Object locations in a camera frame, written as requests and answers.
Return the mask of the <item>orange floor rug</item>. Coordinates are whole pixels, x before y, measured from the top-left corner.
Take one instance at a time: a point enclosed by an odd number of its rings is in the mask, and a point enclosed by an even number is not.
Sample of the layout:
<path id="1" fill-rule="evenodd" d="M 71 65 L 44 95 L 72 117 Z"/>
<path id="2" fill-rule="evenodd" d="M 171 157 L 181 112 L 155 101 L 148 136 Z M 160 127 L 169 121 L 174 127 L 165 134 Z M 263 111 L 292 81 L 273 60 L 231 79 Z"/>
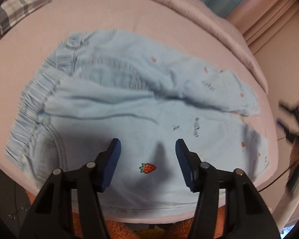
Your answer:
<path id="1" fill-rule="evenodd" d="M 35 195 L 26 190 L 26 194 L 32 204 Z M 75 236 L 83 238 L 79 214 L 73 213 L 73 224 Z M 180 221 L 171 225 L 162 224 L 160 227 L 154 225 L 150 228 L 149 224 L 132 224 L 115 221 L 106 221 L 107 230 L 111 238 L 187 238 L 192 226 L 193 218 Z M 218 208 L 218 216 L 214 238 L 221 237 L 224 231 L 225 206 Z"/>

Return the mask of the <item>pink and blue curtain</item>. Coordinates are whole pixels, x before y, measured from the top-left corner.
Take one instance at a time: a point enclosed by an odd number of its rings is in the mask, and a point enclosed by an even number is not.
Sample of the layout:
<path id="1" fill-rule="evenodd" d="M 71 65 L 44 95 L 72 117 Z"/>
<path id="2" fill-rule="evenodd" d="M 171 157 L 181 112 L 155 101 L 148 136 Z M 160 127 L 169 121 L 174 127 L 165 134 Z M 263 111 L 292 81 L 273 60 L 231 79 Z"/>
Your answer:
<path id="1" fill-rule="evenodd" d="M 263 47 L 299 10 L 297 0 L 200 0 L 243 35 L 252 52 Z"/>

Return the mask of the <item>pink bed mattress sheet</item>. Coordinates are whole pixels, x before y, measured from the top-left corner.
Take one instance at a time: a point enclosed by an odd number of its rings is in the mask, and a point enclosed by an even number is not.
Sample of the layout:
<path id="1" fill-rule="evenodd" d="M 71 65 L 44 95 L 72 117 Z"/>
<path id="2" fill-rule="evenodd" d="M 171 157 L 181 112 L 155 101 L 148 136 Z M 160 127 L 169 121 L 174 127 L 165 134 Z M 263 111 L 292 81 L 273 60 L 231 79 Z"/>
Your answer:
<path id="1" fill-rule="evenodd" d="M 0 40 L 0 168 L 36 194 L 113 138 L 107 219 L 193 216 L 175 142 L 256 186 L 278 165 L 266 78 L 237 29 L 195 0 L 54 0 Z"/>

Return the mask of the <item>pink quilt blanket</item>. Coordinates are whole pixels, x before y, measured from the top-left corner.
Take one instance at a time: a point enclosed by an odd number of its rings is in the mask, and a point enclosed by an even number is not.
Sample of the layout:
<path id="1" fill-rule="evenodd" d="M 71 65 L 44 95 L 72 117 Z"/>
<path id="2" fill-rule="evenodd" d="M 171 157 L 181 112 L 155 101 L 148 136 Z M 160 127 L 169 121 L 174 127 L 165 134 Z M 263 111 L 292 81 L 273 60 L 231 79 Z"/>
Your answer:
<path id="1" fill-rule="evenodd" d="M 227 20 L 217 16 L 198 0 L 152 0 L 174 10 L 196 23 L 228 48 L 255 77 L 265 93 L 269 92 L 267 79 L 242 34 Z"/>

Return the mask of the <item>light blue denim pants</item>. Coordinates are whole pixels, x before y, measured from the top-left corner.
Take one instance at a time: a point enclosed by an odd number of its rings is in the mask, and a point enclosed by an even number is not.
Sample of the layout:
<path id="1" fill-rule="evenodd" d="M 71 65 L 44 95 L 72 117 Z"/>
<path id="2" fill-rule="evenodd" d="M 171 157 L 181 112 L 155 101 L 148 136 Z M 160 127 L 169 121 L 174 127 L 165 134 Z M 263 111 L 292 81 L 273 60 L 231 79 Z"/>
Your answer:
<path id="1" fill-rule="evenodd" d="M 183 139 L 217 169 L 257 180 L 267 139 L 241 120 L 258 116 L 254 91 L 229 70 L 122 30 L 73 33 L 21 93 L 6 157 L 37 187 L 121 142 L 105 215 L 159 218 L 195 209 L 175 153 Z"/>

